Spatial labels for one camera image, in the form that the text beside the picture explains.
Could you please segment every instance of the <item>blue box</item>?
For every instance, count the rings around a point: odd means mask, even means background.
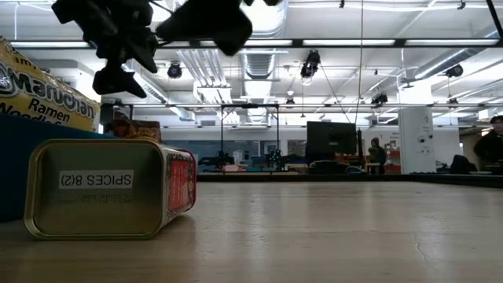
[[[0,114],[0,222],[23,218],[31,153],[55,138],[114,137]]]

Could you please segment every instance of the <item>spice tin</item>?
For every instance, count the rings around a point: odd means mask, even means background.
[[[31,155],[24,223],[44,240],[147,239],[195,201],[189,152],[147,140],[50,140]]]

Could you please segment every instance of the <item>desk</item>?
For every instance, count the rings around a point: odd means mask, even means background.
[[[503,192],[415,182],[200,183],[150,241],[33,241],[2,283],[503,282]]]

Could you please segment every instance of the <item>television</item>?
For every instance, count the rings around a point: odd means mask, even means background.
[[[356,154],[356,124],[307,122],[307,150],[310,154]]]

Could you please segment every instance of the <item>person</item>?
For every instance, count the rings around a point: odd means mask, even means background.
[[[503,163],[503,115],[490,120],[493,129],[481,137],[473,151],[485,163]]]
[[[370,145],[370,163],[379,164],[379,167],[371,167],[370,173],[382,175],[385,172],[384,164],[386,163],[386,151],[379,146],[379,138],[373,138],[372,141],[370,141]]]

